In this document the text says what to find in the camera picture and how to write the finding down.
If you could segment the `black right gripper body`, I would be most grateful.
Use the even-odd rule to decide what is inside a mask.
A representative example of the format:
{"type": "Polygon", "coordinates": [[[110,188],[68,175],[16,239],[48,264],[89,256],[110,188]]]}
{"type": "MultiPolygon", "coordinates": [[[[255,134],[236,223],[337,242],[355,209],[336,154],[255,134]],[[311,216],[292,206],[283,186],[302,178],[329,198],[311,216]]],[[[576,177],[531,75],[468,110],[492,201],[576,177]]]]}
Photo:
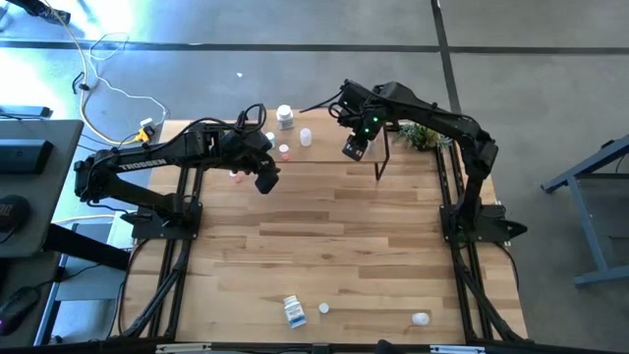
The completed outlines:
{"type": "Polygon", "coordinates": [[[366,152],[368,140],[365,137],[350,134],[342,148],[342,153],[354,161],[360,162],[366,152]]]}

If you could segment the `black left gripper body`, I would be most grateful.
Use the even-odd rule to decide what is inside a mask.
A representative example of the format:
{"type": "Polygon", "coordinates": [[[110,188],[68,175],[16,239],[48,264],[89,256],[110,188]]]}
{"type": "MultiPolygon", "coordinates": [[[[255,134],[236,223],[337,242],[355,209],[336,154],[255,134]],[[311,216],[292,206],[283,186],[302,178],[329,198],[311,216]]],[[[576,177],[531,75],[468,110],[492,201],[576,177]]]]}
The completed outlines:
{"type": "Polygon", "coordinates": [[[269,194],[279,181],[280,169],[277,167],[264,167],[257,173],[255,186],[263,194],[269,194]]]}

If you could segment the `round white labelled medicine bottle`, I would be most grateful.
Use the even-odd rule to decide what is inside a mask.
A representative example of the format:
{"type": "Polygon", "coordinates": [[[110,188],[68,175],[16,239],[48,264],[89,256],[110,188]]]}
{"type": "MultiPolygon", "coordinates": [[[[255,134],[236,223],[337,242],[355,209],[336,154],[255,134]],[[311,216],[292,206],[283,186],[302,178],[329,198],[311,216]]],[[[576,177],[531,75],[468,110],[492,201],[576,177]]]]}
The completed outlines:
{"type": "Polygon", "coordinates": [[[290,105],[282,104],[276,109],[277,127],[280,131],[294,128],[294,115],[290,105]]]}

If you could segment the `square white labelled medicine bottle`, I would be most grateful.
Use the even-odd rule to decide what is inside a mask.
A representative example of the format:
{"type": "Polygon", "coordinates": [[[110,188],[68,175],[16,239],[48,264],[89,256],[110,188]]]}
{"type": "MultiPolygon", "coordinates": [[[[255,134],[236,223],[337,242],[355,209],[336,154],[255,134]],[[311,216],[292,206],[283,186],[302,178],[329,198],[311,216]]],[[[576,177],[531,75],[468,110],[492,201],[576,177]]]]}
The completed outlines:
{"type": "Polygon", "coordinates": [[[296,328],[307,322],[305,311],[296,295],[283,300],[284,313],[290,328],[296,328]]]}

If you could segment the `wooden shelf black metal legs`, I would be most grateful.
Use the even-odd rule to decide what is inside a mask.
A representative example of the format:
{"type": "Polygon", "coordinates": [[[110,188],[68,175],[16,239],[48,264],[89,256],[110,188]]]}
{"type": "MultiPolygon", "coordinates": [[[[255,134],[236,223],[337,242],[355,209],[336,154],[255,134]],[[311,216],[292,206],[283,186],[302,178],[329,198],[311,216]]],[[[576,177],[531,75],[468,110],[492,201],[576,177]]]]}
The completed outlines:
{"type": "Polygon", "coordinates": [[[261,129],[264,133],[275,135],[276,146],[268,153],[280,167],[329,167],[336,170],[344,169],[348,175],[368,175],[378,181],[389,162],[391,152],[387,134],[381,131],[375,138],[373,149],[366,149],[360,162],[354,161],[342,153],[342,148],[352,131],[340,127],[324,109],[316,109],[306,113],[299,113],[292,109],[294,128],[280,131],[277,127],[276,110],[267,109],[266,122],[261,129]],[[309,147],[300,144],[300,131],[308,128],[313,133],[313,141],[309,147]],[[290,148],[290,159],[284,161],[280,157],[279,146],[286,144],[290,148]]]}

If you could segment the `green potted plant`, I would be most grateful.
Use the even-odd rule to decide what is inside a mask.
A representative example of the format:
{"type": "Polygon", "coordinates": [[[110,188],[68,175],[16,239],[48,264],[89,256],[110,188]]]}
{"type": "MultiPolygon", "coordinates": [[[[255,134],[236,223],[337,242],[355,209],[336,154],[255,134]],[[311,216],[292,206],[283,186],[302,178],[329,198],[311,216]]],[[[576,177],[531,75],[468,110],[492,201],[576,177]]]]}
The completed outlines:
{"type": "Polygon", "coordinates": [[[396,140],[403,141],[418,151],[428,151],[437,147],[443,148],[451,143],[450,138],[416,123],[401,125],[396,140]]]}

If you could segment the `black angled bar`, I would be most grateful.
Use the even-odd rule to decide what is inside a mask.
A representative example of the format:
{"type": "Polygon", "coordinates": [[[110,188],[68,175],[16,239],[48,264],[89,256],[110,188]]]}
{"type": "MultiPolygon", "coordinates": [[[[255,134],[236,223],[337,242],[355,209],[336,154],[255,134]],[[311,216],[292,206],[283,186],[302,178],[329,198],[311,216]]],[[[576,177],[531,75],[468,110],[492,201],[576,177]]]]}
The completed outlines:
{"type": "Polygon", "coordinates": [[[48,227],[43,249],[120,270],[126,270],[130,260],[130,254],[121,249],[56,224],[48,227]]]}

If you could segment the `grey desk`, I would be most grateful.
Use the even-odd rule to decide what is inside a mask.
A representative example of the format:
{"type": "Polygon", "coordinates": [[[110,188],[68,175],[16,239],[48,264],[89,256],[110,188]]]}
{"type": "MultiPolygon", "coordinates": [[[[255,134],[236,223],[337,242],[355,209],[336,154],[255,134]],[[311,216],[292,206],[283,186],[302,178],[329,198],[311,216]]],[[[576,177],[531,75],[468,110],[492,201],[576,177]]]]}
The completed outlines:
{"type": "Polygon", "coordinates": [[[0,236],[0,303],[18,289],[53,278],[60,254],[44,241],[83,130],[80,120],[0,120],[1,140],[47,140],[52,151],[39,174],[0,174],[0,198],[29,202],[27,224],[4,241],[0,236]]]}

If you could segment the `black box device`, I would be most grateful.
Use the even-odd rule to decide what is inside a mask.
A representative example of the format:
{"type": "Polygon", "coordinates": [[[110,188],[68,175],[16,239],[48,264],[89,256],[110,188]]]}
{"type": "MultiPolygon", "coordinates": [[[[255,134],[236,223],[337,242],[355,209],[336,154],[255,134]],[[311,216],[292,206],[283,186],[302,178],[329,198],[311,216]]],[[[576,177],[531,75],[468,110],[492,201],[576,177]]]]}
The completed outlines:
{"type": "Polygon", "coordinates": [[[0,174],[41,174],[53,148],[47,140],[0,139],[0,174]]]}

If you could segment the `black flat device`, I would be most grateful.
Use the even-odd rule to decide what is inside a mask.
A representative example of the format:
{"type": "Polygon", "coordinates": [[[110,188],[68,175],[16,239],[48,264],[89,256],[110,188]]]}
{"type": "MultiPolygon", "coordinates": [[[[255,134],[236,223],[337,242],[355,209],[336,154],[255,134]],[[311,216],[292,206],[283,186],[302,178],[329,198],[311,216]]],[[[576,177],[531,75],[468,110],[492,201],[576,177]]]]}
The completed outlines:
{"type": "Polygon", "coordinates": [[[0,116],[15,119],[48,119],[52,109],[47,106],[0,105],[0,116]]]}

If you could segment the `black portable speaker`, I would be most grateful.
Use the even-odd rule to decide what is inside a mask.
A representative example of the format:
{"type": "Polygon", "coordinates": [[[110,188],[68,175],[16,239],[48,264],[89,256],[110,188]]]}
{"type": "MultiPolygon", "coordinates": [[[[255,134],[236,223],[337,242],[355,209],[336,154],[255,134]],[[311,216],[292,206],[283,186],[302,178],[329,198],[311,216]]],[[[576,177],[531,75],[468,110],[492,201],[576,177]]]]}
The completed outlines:
{"type": "Polygon", "coordinates": [[[19,230],[29,219],[29,201],[18,195],[0,198],[0,232],[19,230]]]}

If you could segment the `blue-grey metal table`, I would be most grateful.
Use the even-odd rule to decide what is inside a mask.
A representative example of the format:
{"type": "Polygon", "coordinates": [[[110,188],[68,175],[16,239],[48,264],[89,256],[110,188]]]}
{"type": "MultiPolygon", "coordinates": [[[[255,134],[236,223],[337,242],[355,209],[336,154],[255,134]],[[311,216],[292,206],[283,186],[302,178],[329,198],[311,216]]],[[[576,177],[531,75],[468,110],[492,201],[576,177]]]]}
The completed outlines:
{"type": "Polygon", "coordinates": [[[617,265],[612,241],[629,241],[629,173],[602,173],[614,161],[629,156],[629,134],[611,140],[581,162],[541,184],[548,194],[569,189],[596,269],[574,277],[578,287],[629,279],[629,262],[617,265]]]}

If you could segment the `black computer mouse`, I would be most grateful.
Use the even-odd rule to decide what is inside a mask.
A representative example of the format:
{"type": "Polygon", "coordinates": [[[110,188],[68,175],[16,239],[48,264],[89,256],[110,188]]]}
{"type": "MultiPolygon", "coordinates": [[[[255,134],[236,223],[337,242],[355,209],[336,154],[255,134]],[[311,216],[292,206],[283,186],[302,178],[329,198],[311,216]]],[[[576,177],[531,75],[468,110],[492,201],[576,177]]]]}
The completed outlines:
{"type": "Polygon", "coordinates": [[[34,287],[22,287],[0,305],[0,336],[14,332],[40,299],[34,287]]]}

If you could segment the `silver bracket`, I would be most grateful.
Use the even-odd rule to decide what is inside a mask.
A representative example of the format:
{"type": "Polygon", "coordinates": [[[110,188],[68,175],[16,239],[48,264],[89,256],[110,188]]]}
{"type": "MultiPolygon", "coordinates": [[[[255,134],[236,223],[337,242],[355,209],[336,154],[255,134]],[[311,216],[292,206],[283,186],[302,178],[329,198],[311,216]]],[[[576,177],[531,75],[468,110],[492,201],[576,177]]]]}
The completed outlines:
{"type": "Polygon", "coordinates": [[[431,345],[430,354],[486,354],[486,349],[482,346],[464,345],[431,345]]]}
{"type": "Polygon", "coordinates": [[[211,351],[207,343],[169,343],[156,346],[155,354],[206,354],[211,351]]]}

